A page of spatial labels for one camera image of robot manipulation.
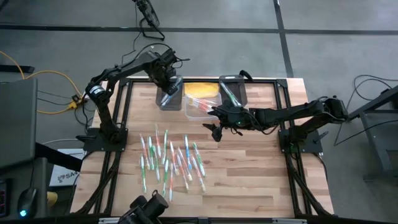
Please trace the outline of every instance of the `yellow object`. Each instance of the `yellow object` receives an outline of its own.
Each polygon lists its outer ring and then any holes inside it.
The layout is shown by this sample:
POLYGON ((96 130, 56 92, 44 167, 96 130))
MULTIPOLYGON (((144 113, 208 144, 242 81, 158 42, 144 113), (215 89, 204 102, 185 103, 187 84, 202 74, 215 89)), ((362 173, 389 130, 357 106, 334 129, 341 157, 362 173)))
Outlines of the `yellow object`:
POLYGON ((218 93, 218 83, 184 83, 184 92, 195 98, 215 97, 218 93))
POLYGON ((58 200, 58 194, 55 192, 47 192, 47 206, 52 207, 58 200))
MULTIPOLYGON (((2 52, 2 51, 0 51, 0 54, 4 55, 4 56, 7 57, 9 60, 11 60, 12 62, 14 62, 14 64, 17 66, 19 72, 21 73, 21 76, 22 76, 22 79, 23 79, 23 80, 24 80, 24 79, 28 79, 28 78, 32 78, 32 77, 34 77, 35 75, 38 75, 38 74, 41 74, 41 73, 55 73, 55 74, 57 74, 57 75, 61 75, 61 76, 65 77, 65 78, 73 85, 73 87, 75 88, 76 92, 79 94, 80 98, 83 97, 83 95, 80 93, 79 89, 76 87, 75 83, 74 83, 74 82, 72 81, 72 79, 70 79, 66 74, 61 73, 61 72, 57 72, 57 71, 53 71, 53 70, 45 70, 45 71, 35 72, 35 73, 33 73, 33 74, 31 74, 31 75, 29 75, 28 77, 25 78, 24 72, 22 71, 21 67, 19 66, 19 64, 18 64, 12 57, 8 56, 6 53, 4 53, 4 52, 2 52)), ((46 112, 46 111, 37 110, 37 112, 38 112, 38 113, 42 113, 42 114, 60 114, 60 113, 63 113, 63 112, 65 112, 65 111, 68 111, 69 109, 76 108, 76 107, 77 107, 76 103, 73 102, 73 101, 71 101, 70 104, 68 105, 68 107, 67 107, 66 109, 64 109, 64 110, 61 110, 61 111, 46 112)))

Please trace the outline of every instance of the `plastic container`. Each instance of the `plastic container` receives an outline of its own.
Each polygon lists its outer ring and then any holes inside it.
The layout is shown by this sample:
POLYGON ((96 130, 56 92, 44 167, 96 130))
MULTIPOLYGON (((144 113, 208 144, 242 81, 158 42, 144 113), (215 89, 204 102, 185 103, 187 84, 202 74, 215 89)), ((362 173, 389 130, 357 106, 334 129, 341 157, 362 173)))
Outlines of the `plastic container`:
POLYGON ((212 106, 221 105, 221 94, 214 97, 195 98, 192 95, 184 96, 185 115, 190 121, 213 121, 218 120, 216 116, 208 115, 212 106))
MULTIPOLYGON (((173 77, 170 79, 171 82, 175 82, 177 78, 182 78, 181 76, 177 75, 177 77, 173 77)), ((168 103, 162 105, 162 99, 166 96, 166 93, 162 91, 161 88, 157 88, 156 92, 156 105, 163 111, 179 111, 181 110, 181 103, 182 103, 182 93, 183 93, 183 80, 178 84, 178 90, 172 95, 172 98, 168 103)))
POLYGON ((228 94, 225 92, 220 83, 224 83, 236 97, 242 106, 248 103, 248 97, 246 96, 246 88, 244 87, 244 77, 242 75, 222 75, 220 76, 218 83, 220 86, 221 102, 224 100, 231 100, 228 94))

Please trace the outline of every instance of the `computer mouse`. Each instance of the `computer mouse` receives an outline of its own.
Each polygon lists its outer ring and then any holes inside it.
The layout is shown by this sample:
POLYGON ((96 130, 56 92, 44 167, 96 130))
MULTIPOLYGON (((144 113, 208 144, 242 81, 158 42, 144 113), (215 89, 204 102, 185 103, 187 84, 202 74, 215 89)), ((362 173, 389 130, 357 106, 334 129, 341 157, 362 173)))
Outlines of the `computer mouse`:
POLYGON ((28 188, 24 190, 18 198, 18 215, 19 218, 33 218, 36 214, 36 198, 37 189, 28 188))

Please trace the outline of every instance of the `yellow sponge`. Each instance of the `yellow sponge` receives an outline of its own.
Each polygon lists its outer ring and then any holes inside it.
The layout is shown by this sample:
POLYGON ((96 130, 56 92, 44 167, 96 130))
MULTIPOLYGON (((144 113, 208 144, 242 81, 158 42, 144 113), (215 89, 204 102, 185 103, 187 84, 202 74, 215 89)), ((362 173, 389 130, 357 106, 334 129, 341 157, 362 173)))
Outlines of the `yellow sponge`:
POLYGON ((184 91, 195 98, 215 97, 218 93, 218 83, 184 83, 184 91))

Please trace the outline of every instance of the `yellow cable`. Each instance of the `yellow cable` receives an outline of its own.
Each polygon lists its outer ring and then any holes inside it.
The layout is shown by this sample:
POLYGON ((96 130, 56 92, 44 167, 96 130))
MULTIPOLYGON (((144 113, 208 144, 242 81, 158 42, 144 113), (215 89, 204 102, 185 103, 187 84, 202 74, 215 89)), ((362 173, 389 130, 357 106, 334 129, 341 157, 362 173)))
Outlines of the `yellow cable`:
MULTIPOLYGON (((21 67, 19 66, 19 64, 18 64, 12 57, 8 56, 6 53, 4 53, 4 52, 2 52, 2 51, 0 51, 0 54, 6 56, 9 60, 11 60, 12 62, 14 62, 14 64, 18 67, 18 69, 19 69, 19 71, 20 71, 20 73, 21 73, 21 75, 22 75, 22 79, 23 79, 23 80, 24 80, 24 79, 28 79, 28 78, 32 78, 33 76, 38 75, 38 74, 41 74, 41 73, 55 73, 55 74, 58 74, 58 75, 61 75, 61 76, 65 77, 65 78, 73 85, 73 87, 75 88, 76 92, 80 95, 80 98, 83 97, 83 95, 80 93, 79 89, 76 87, 75 83, 74 83, 74 82, 72 81, 72 79, 69 78, 69 76, 67 76, 66 74, 61 73, 61 72, 57 72, 57 71, 53 71, 53 70, 44 70, 44 71, 35 72, 35 73, 33 73, 33 74, 31 74, 31 75, 29 75, 28 77, 25 78, 24 72, 22 71, 21 67)), ((68 111, 68 110, 71 109, 71 108, 72 108, 72 106, 69 105, 66 109, 61 110, 61 111, 46 112, 46 111, 37 110, 37 112, 38 112, 38 113, 42 113, 42 114, 60 114, 60 113, 63 113, 63 112, 68 111)))
POLYGON ((7 55, 6 53, 4 53, 4 52, 0 51, 0 54, 6 56, 9 60, 11 60, 12 62, 14 62, 14 64, 18 67, 19 72, 20 72, 21 75, 22 75, 22 79, 25 79, 24 72, 22 72, 22 69, 20 68, 20 66, 18 65, 18 63, 17 63, 14 59, 12 59, 12 57, 8 56, 8 55, 7 55))

